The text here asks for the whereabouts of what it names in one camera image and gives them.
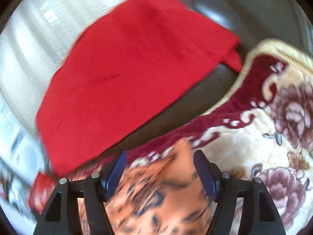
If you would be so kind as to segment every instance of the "orange fabric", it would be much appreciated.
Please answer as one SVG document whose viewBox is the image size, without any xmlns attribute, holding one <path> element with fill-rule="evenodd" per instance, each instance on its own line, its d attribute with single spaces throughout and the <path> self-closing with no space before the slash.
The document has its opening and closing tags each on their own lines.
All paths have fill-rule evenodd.
<svg viewBox="0 0 313 235">
<path fill-rule="evenodd" d="M 170 155 L 149 166 L 126 169 L 106 211 L 115 234 L 205 234 L 212 218 L 192 160 L 181 139 Z M 84 235 L 89 234 L 84 200 L 79 199 Z"/>
</svg>

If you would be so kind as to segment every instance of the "red garment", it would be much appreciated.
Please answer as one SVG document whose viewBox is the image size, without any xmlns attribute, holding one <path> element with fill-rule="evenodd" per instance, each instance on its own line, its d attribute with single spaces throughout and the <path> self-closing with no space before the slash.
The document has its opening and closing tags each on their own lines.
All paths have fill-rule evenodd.
<svg viewBox="0 0 313 235">
<path fill-rule="evenodd" d="M 54 171 L 63 175 L 98 156 L 218 63 L 239 72 L 238 42 L 178 0 L 127 0 L 97 20 L 53 76 L 37 113 Z"/>
</svg>

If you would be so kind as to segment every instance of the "silver screw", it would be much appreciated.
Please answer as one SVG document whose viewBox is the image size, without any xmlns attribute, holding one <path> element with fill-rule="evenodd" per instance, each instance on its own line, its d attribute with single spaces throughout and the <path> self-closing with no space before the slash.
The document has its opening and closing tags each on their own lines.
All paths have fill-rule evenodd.
<svg viewBox="0 0 313 235">
<path fill-rule="evenodd" d="M 97 171 L 91 174 L 91 177 L 92 177 L 93 179 L 96 179 L 96 178 L 99 177 L 99 176 L 100 176 L 100 173 L 97 172 Z"/>
<path fill-rule="evenodd" d="M 59 183 L 60 184 L 65 184 L 67 182 L 67 179 L 66 178 L 61 178 L 60 180 L 59 180 Z"/>
<path fill-rule="evenodd" d="M 262 179 L 260 177 L 255 177 L 254 178 L 254 181 L 257 182 L 257 183 L 261 183 L 262 182 Z"/>
<path fill-rule="evenodd" d="M 225 179 L 229 179 L 230 178 L 230 174 L 228 172 L 222 172 L 222 177 Z"/>
</svg>

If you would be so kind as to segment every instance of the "red fabric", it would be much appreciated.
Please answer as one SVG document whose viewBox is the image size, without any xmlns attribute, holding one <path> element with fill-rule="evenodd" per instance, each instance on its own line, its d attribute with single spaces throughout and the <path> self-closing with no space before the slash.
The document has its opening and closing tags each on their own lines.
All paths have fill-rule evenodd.
<svg viewBox="0 0 313 235">
<path fill-rule="evenodd" d="M 178 0 L 127 0 L 91 25 L 37 113 L 63 175 L 149 121 L 219 62 L 239 72 L 236 35 Z"/>
</svg>

